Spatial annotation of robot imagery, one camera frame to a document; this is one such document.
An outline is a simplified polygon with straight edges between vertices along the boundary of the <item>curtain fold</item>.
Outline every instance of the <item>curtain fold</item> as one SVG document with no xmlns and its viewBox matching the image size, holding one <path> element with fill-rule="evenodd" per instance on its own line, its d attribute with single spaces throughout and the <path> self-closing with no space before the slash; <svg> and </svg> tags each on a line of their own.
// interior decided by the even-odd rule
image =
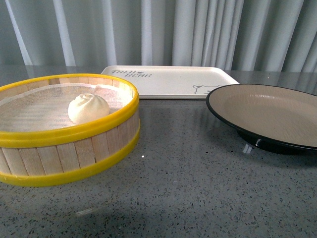
<svg viewBox="0 0 317 238">
<path fill-rule="evenodd" d="M 317 72 L 315 0 L 0 0 L 0 64 Z"/>
</svg>

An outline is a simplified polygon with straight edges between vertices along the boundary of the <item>rectangular tray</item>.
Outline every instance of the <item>rectangular tray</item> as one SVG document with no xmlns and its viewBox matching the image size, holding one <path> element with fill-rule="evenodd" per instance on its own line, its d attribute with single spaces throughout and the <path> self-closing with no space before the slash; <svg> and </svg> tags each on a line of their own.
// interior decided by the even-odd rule
<svg viewBox="0 0 317 238">
<path fill-rule="evenodd" d="M 108 66 L 102 74 L 126 79 L 134 84 L 140 99 L 206 99 L 217 87 L 238 84 L 215 67 Z"/>
</svg>

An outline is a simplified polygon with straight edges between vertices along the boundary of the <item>yellow plastic band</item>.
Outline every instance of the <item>yellow plastic band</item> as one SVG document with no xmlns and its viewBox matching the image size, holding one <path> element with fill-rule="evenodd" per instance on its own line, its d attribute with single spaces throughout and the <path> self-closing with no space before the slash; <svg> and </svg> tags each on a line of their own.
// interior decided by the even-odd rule
<svg viewBox="0 0 317 238">
<path fill-rule="evenodd" d="M 134 138 L 124 148 L 96 164 L 78 170 L 44 176 L 16 176 L 0 173 L 0 181 L 17 186 L 43 187 L 85 179 L 110 168 L 126 157 L 137 144 L 139 135 L 140 126 Z"/>
<path fill-rule="evenodd" d="M 6 148 L 32 148 L 32 147 L 43 147 L 51 145 L 59 145 L 64 143 L 73 142 L 76 140 L 85 139 L 105 131 L 108 131 L 121 123 L 128 120 L 138 109 L 139 106 L 139 94 L 136 87 L 121 78 L 100 75 L 100 74 L 61 74 L 46 76 L 34 79 L 28 79 L 16 83 L 12 83 L 3 87 L 0 87 L 0 91 L 7 90 L 9 88 L 17 87 L 23 84 L 28 84 L 37 81 L 51 80 L 56 78 L 70 78 L 70 77 L 98 77 L 105 79 L 112 79 L 119 82 L 123 82 L 130 86 L 134 91 L 134 96 L 128 105 L 122 109 L 114 112 L 104 118 L 94 120 L 81 125 L 75 125 L 71 127 L 45 130 L 45 131 L 32 131 L 32 132 L 8 132 L 0 131 L 0 147 Z"/>
</svg>

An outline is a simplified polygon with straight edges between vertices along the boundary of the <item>bamboo steamer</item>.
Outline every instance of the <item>bamboo steamer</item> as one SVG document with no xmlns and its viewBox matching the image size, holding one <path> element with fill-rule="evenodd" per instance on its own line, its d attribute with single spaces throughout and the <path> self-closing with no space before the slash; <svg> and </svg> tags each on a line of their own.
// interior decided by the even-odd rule
<svg viewBox="0 0 317 238">
<path fill-rule="evenodd" d="M 139 94 L 130 82 L 99 74 L 64 74 L 0 87 L 0 100 L 53 84 L 85 83 L 123 89 L 132 100 L 101 119 L 61 129 L 0 131 L 0 181 L 52 186 L 84 179 L 113 166 L 139 138 Z"/>
</svg>

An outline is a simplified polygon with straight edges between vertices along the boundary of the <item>gray countertop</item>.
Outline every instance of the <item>gray countertop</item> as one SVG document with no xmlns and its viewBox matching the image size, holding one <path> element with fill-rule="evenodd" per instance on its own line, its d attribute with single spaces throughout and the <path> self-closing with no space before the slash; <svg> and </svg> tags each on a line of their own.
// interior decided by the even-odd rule
<svg viewBox="0 0 317 238">
<path fill-rule="evenodd" d="M 98 67 L 0 65 L 0 84 Z M 228 71 L 317 93 L 317 74 Z M 253 148 L 204 100 L 140 101 L 134 150 L 73 183 L 0 183 L 0 237 L 317 237 L 317 156 Z"/>
</svg>

